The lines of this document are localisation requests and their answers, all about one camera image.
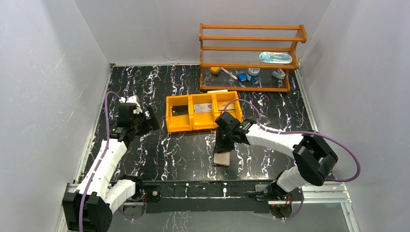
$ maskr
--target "yellow storage tray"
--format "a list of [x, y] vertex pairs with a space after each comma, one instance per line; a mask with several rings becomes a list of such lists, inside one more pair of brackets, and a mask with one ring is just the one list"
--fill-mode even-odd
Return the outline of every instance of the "yellow storage tray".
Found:
[[[165, 121], [167, 130], [169, 133], [172, 133], [178, 131], [216, 129], [218, 125], [215, 123], [215, 119], [217, 119], [221, 113], [218, 108], [218, 102], [229, 102], [233, 99], [238, 99], [238, 93], [236, 91], [169, 96], [166, 100]], [[195, 104], [201, 103], [212, 103], [211, 112], [196, 113], [194, 106]], [[242, 122], [242, 109], [239, 101], [235, 101], [232, 104], [235, 110], [229, 113]], [[188, 105], [188, 114], [172, 116], [172, 107], [178, 105]]]
[[[177, 105], [187, 105], [188, 114], [172, 116], [172, 107]], [[191, 131], [192, 130], [192, 99], [190, 95], [171, 96], [166, 100], [166, 116], [165, 121], [169, 133], [177, 131]]]

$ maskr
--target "wooden shelf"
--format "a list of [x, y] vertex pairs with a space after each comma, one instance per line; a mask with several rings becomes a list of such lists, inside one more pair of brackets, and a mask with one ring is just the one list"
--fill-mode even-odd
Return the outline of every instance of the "wooden shelf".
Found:
[[[258, 41], [266, 43], [267, 46], [204, 46], [204, 41]], [[298, 59], [296, 56], [296, 46], [298, 42], [305, 43], [307, 35], [305, 27], [299, 26], [270, 26], [270, 25], [210, 25], [201, 24], [199, 31], [199, 41], [201, 42], [200, 50], [200, 68], [201, 68], [201, 83], [200, 89], [215, 90], [228, 89], [239, 91], [275, 91], [289, 92], [289, 70], [298, 68]], [[271, 47], [271, 43], [287, 42], [290, 47]], [[259, 59], [261, 52], [281, 52], [287, 53], [292, 57], [292, 62], [289, 64], [269, 64]], [[283, 80], [282, 87], [276, 87], [275, 84], [269, 84], [273, 79], [265, 77], [261, 80], [263, 85], [256, 86], [254, 83], [235, 83], [229, 86], [218, 85], [218, 80], [213, 80], [213, 83], [206, 83], [209, 79], [207, 71], [211, 67], [224, 67], [226, 69], [244, 69], [260, 68], [260, 69], [283, 69], [286, 73], [286, 78]]]

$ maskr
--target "wooden shelf frame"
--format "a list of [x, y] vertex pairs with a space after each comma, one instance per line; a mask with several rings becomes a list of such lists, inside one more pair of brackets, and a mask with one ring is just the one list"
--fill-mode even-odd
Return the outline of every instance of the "wooden shelf frame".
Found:
[[[204, 29], [242, 29], [242, 30], [295, 30], [295, 36], [278, 37], [278, 36], [232, 36], [232, 35], [204, 35]], [[298, 58], [296, 56], [296, 46], [298, 42], [305, 43], [308, 36], [304, 25], [299, 26], [270, 26], [270, 25], [213, 25], [200, 24], [199, 41], [201, 42], [200, 52], [200, 68], [201, 68], [201, 82], [200, 89], [215, 90], [228, 89], [239, 91], [274, 91], [274, 92], [289, 92], [289, 70], [298, 68]], [[290, 47], [243, 47], [243, 46], [204, 46], [203, 42], [206, 40], [227, 40], [227, 41], [279, 41], [292, 42]], [[293, 61], [290, 64], [269, 64], [269, 63], [240, 63], [236, 61], [231, 62], [205, 62], [204, 51], [241, 51], [241, 52], [284, 52], [289, 54]], [[253, 87], [210, 87], [203, 86], [203, 68], [224, 67], [224, 68], [261, 68], [261, 69], [283, 69], [286, 73], [285, 88], [253, 88]]]

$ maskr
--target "black marble table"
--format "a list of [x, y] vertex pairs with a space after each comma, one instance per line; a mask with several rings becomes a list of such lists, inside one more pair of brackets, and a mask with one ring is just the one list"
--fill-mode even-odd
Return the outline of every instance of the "black marble table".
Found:
[[[235, 145], [229, 167], [213, 164], [215, 131], [168, 133], [165, 125], [166, 96], [201, 93], [198, 65], [114, 67], [108, 89], [120, 96], [137, 95], [142, 106], [152, 106], [160, 130], [136, 138], [117, 166], [113, 180], [123, 174], [143, 180], [239, 180], [274, 179], [294, 166], [294, 160], [269, 148]], [[262, 122], [270, 127], [292, 131], [311, 129], [310, 121], [293, 71], [289, 93], [239, 92], [239, 97], [256, 105]], [[111, 119], [119, 102], [109, 98]], [[249, 105], [241, 103], [244, 118], [255, 118]], [[105, 137], [104, 109], [101, 111], [85, 172], [90, 169]]]

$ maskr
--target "white wall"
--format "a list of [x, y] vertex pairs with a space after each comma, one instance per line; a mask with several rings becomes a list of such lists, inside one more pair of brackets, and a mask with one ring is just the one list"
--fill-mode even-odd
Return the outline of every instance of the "white wall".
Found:
[[[330, 0], [75, 0], [110, 63], [199, 63], [199, 25], [304, 24], [313, 34]], [[299, 44], [301, 56], [306, 44]]]
[[[333, 0], [301, 60], [320, 131], [362, 164], [348, 190], [364, 232], [409, 230], [409, 12], [408, 0]], [[338, 176], [353, 175], [339, 157]]]
[[1, 231], [55, 230], [108, 75], [73, 0], [1, 2]]

